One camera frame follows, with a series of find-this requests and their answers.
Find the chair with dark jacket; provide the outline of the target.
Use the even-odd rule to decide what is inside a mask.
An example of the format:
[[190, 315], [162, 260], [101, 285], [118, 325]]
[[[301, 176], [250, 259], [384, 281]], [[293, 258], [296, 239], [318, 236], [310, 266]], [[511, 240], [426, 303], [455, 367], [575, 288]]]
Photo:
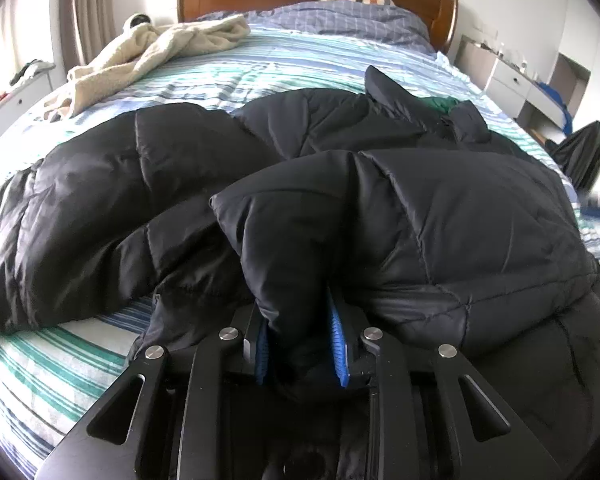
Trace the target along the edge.
[[600, 122], [591, 122], [560, 143], [547, 140], [544, 148], [579, 194], [592, 191], [600, 175]]

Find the brown curtain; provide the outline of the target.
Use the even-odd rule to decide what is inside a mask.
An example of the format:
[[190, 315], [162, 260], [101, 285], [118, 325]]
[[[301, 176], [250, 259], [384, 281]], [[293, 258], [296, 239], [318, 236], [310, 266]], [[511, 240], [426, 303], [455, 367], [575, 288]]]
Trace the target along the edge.
[[116, 36], [112, 0], [59, 0], [59, 36], [66, 70], [91, 63]]

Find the black puffer jacket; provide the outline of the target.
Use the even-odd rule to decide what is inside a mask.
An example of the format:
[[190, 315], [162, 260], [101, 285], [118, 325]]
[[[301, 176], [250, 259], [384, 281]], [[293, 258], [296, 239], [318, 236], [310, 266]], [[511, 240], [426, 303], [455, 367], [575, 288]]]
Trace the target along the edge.
[[146, 297], [133, 354], [246, 304], [298, 379], [335, 306], [456, 344], [567, 477], [600, 477], [600, 264], [558, 174], [471, 102], [440, 112], [369, 67], [361, 94], [133, 110], [3, 183], [0, 335]]

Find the striped blue green bedspread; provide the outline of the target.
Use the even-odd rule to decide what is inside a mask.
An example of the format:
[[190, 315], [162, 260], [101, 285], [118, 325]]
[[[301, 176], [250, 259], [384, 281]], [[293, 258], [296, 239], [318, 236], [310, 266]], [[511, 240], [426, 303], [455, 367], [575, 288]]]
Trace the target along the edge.
[[[416, 96], [474, 102], [492, 130], [527, 154], [547, 158], [538, 142], [441, 54], [259, 26], [239, 47], [166, 63], [68, 122], [41, 122], [38, 107], [29, 106], [0, 139], [0, 184], [57, 144], [131, 110], [187, 102], [230, 112], [287, 90], [360, 92], [370, 65]], [[148, 322], [150, 307], [150, 299], [143, 298], [113, 315], [0, 336], [0, 476], [35, 475], [65, 432], [122, 372], [130, 344]]]

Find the blue cloth on desk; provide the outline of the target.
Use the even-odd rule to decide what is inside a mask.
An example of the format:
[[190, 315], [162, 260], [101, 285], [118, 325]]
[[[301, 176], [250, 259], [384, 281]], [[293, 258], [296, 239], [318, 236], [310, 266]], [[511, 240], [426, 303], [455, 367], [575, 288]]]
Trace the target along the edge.
[[562, 99], [557, 90], [545, 82], [538, 82], [536, 86], [543, 92], [547, 98], [547, 104], [542, 108], [542, 113], [562, 130], [565, 136], [573, 134], [572, 115], [568, 110], [568, 105]]

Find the cream fleece garment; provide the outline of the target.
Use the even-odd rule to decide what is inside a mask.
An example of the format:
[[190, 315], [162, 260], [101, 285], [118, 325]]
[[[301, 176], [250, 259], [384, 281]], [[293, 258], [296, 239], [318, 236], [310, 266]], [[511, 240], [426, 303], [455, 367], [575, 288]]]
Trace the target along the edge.
[[174, 58], [230, 50], [249, 34], [242, 14], [215, 21], [135, 25], [107, 44], [91, 63], [69, 70], [67, 82], [42, 105], [41, 118], [46, 122], [73, 118]]

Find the white desk with drawers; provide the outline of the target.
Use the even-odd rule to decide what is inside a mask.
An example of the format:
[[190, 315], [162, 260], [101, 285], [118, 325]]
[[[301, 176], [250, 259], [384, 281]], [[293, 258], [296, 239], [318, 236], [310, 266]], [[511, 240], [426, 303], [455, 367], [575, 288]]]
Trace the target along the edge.
[[564, 109], [536, 81], [476, 40], [462, 36], [455, 66], [509, 118], [539, 112], [560, 130], [568, 124]]

